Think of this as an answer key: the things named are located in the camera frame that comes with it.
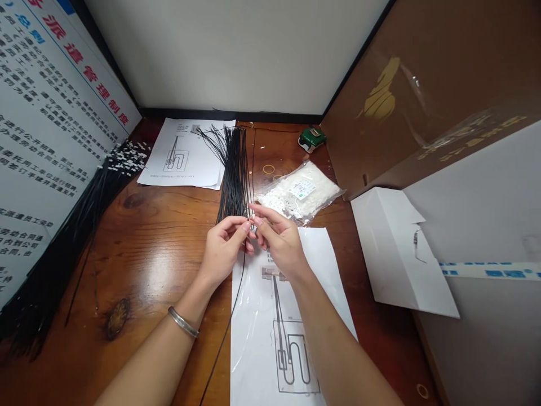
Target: cardboard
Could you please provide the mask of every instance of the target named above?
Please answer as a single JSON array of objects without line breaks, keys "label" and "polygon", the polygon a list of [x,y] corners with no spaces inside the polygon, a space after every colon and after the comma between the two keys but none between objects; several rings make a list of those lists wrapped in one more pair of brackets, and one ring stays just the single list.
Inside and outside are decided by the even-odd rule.
[{"label": "cardboard", "polygon": [[374,300],[459,319],[440,265],[420,230],[425,220],[404,192],[376,187],[354,199],[351,207]]},{"label": "cardboard", "polygon": [[397,0],[321,127],[351,200],[405,188],[541,120],[529,0]]}]

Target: white cardboard box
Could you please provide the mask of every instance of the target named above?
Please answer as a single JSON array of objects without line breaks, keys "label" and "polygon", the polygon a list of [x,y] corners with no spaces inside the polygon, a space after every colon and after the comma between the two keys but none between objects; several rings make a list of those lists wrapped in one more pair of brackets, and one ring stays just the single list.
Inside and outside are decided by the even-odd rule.
[{"label": "white cardboard box", "polygon": [[406,195],[376,187],[351,205],[374,299],[460,318],[447,281],[420,229],[419,223],[425,220]]}]

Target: brown cardboard box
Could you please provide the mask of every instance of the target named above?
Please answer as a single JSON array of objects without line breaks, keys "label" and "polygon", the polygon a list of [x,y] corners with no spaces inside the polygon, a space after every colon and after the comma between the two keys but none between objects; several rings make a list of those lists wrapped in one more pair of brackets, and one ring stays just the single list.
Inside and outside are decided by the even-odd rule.
[{"label": "brown cardboard box", "polygon": [[397,0],[321,126],[351,200],[541,120],[540,102],[535,1]]}]

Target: white wall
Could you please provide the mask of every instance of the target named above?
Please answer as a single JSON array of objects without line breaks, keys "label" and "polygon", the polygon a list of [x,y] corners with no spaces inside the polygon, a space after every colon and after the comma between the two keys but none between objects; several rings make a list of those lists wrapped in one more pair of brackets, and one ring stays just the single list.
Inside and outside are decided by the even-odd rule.
[{"label": "white wall", "polygon": [[322,114],[387,0],[86,0],[142,107]]},{"label": "white wall", "polygon": [[[541,241],[541,122],[407,187],[444,262],[528,261]],[[421,313],[452,405],[541,404],[541,283],[450,278],[461,320]]]}]

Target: white plastic part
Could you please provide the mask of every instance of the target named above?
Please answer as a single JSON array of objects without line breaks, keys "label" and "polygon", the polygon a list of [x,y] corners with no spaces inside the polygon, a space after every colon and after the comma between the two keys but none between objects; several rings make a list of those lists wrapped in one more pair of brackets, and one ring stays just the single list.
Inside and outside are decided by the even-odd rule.
[{"label": "white plastic part", "polygon": [[344,192],[314,163],[304,161],[289,175],[282,176],[256,195],[256,199],[263,206],[305,226]]}]

